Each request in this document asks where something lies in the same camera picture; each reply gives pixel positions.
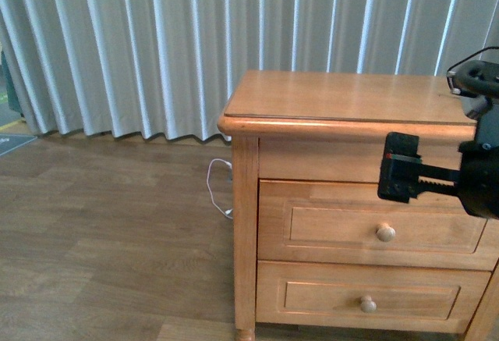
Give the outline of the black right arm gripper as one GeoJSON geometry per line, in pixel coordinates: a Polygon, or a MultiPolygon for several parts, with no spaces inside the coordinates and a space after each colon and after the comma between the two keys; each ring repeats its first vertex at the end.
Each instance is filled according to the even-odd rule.
{"type": "MultiPolygon", "coordinates": [[[[468,60],[447,74],[453,94],[462,98],[467,117],[476,120],[473,140],[459,145],[458,170],[428,166],[420,175],[452,182],[426,185],[426,191],[458,197],[465,211],[476,217],[498,217],[498,64],[468,60]]],[[[417,198],[419,138],[390,132],[385,139],[377,195],[380,199],[409,203],[417,198]]]]}

